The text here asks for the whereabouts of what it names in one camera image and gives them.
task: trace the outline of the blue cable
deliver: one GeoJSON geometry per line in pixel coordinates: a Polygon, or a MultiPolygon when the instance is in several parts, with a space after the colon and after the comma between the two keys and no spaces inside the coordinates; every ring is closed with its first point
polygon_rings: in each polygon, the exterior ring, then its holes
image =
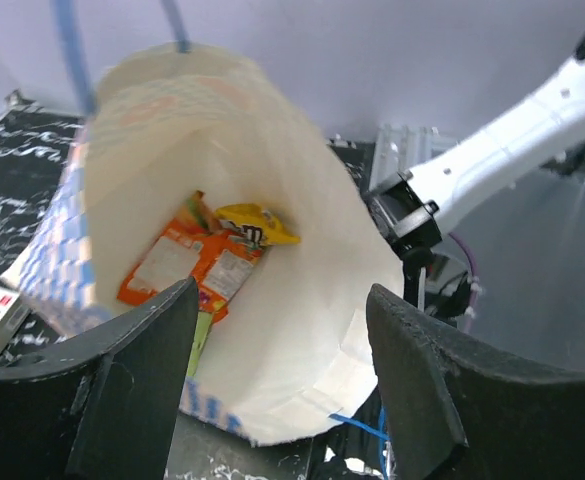
{"type": "MultiPolygon", "coordinates": [[[[87,74],[88,69],[82,48],[83,42],[77,28],[74,1],[51,0],[50,3],[52,14],[56,19],[65,66],[74,84],[81,110],[85,116],[92,116],[96,113],[96,97],[87,74]]],[[[175,0],[161,0],[161,4],[176,39],[178,51],[180,53],[188,52],[190,41],[175,0]]]]}
{"type": "MultiPolygon", "coordinates": [[[[385,430],[385,408],[381,407],[381,412],[379,413],[379,432],[383,433],[383,430],[385,430]]],[[[384,442],[379,439],[379,465],[381,465],[381,474],[383,475],[383,480],[388,480],[388,472],[385,469],[385,456],[383,455],[384,446],[384,442]]]]}
{"type": "Polygon", "coordinates": [[[165,10],[165,16],[168,17],[172,33],[176,39],[177,48],[179,53],[187,53],[190,51],[190,40],[188,34],[185,31],[185,24],[181,18],[181,12],[176,4],[175,0],[161,0],[163,9],[165,10]]]}
{"type": "Polygon", "coordinates": [[[379,413],[379,429],[375,430],[374,428],[366,425],[363,422],[359,422],[358,420],[354,420],[349,417],[344,417],[343,415],[339,415],[338,413],[333,413],[330,415],[332,420],[336,420],[337,422],[347,423],[349,425],[354,425],[366,432],[374,435],[379,439],[379,447],[378,447],[378,454],[379,454],[379,465],[381,466],[381,474],[383,475],[383,480],[389,480],[388,472],[385,469],[385,456],[383,455],[383,447],[385,446],[385,442],[389,442],[390,438],[383,432],[385,429],[385,409],[381,407],[381,412],[379,413]]]}
{"type": "Polygon", "coordinates": [[[375,437],[379,438],[381,441],[388,441],[388,437],[385,433],[380,432],[379,430],[375,430],[374,428],[366,425],[363,422],[359,422],[358,420],[353,420],[349,417],[344,417],[343,415],[339,415],[338,413],[333,413],[330,415],[332,420],[336,420],[337,422],[348,423],[350,425],[354,425],[355,427],[359,427],[362,430],[365,430],[368,433],[371,433],[375,437]]]}
{"type": "Polygon", "coordinates": [[[79,97],[78,101],[83,114],[91,116],[96,113],[96,99],[87,75],[85,57],[81,48],[83,43],[76,28],[74,2],[72,0],[52,0],[51,3],[65,57],[65,66],[74,83],[74,90],[79,97]]]}

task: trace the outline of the purple cable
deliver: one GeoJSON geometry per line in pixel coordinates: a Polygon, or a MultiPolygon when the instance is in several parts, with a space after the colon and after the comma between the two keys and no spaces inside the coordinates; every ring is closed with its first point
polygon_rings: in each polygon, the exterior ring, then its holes
{"type": "MultiPolygon", "coordinates": [[[[468,264],[470,266],[470,275],[472,276],[472,280],[474,281],[474,277],[477,277],[479,272],[478,272],[478,269],[476,267],[476,259],[474,258],[474,255],[472,254],[472,250],[470,250],[470,247],[468,247],[467,244],[463,240],[461,240],[459,238],[459,236],[456,235],[455,233],[450,233],[449,236],[454,241],[454,243],[456,243],[459,246],[459,248],[463,251],[466,258],[468,259],[468,264]]],[[[477,292],[475,290],[472,290],[470,292],[470,305],[469,305],[470,307],[474,307],[474,305],[476,303],[476,297],[477,297],[477,292]]],[[[474,319],[470,316],[467,323],[463,327],[463,333],[470,332],[470,329],[472,328],[472,323],[474,323],[474,319]]]]}

